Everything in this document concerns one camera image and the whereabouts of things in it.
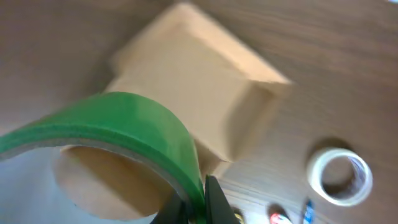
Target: tape roll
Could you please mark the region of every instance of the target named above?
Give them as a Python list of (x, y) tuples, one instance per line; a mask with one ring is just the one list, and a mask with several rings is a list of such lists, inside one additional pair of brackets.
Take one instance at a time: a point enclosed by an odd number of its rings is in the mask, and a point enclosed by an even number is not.
[(203, 223), (205, 198), (197, 153), (185, 126), (143, 96), (112, 92), (81, 100), (0, 138), (0, 160), (41, 147), (89, 146), (139, 161), (165, 179)]
[[(343, 191), (329, 195), (322, 184), (322, 174), (325, 167), (337, 158), (347, 158), (354, 170), (351, 184)], [(307, 167), (308, 182), (324, 199), (339, 206), (353, 206), (368, 197), (373, 186), (373, 176), (369, 166), (357, 154), (342, 148), (326, 148), (310, 159)]]

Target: blue marker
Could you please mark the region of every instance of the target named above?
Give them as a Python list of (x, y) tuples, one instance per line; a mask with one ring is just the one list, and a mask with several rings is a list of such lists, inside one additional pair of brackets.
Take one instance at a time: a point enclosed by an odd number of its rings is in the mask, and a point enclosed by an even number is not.
[(308, 200), (307, 206), (305, 208), (303, 224), (311, 224), (315, 218), (315, 214), (313, 212), (313, 205), (311, 200)]

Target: cardboard box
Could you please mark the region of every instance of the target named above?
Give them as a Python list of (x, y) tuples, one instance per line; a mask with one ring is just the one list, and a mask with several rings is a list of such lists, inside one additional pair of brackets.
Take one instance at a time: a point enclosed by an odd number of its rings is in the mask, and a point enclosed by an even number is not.
[(247, 154), (291, 82), (193, 4), (162, 13), (112, 59), (107, 91), (153, 99), (197, 145), (202, 176), (220, 177)]

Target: green tape roll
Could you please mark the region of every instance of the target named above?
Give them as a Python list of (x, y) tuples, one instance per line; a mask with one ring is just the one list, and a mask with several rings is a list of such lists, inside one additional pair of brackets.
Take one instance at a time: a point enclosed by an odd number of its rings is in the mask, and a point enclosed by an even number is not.
[(46, 116), (0, 138), (0, 160), (31, 149), (81, 145), (145, 163), (161, 175), (205, 223), (205, 198), (193, 139), (167, 108), (132, 93), (105, 93)]

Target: wood grain surface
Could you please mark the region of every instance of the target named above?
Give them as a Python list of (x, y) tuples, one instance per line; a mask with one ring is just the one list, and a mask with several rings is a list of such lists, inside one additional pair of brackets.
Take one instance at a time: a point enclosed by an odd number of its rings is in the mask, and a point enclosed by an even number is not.
[[(305, 199), (316, 223), (395, 223), (398, 209), (398, 5), (385, 1), (196, 0), (295, 82), (254, 153), (221, 181), (247, 211), (279, 203), (295, 223)], [(369, 164), (374, 188), (343, 208), (307, 184), (316, 142), (338, 137)]]
[[(277, 202), (298, 223), (310, 197), (316, 223), (396, 223), (398, 5), (194, 2), (295, 82), (267, 136), (221, 181), (230, 200), (257, 216)], [(113, 78), (110, 56), (171, 3), (1, 1), (0, 133), (102, 91)], [(361, 205), (336, 207), (307, 184), (308, 153), (330, 136), (350, 143), (373, 171), (373, 191)]]

